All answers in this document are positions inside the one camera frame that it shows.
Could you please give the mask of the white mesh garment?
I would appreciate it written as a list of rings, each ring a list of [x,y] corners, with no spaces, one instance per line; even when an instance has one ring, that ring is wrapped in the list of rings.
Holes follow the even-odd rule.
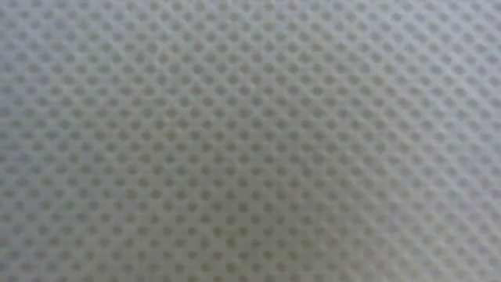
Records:
[[[0,0],[0,282],[501,282],[501,0]]]

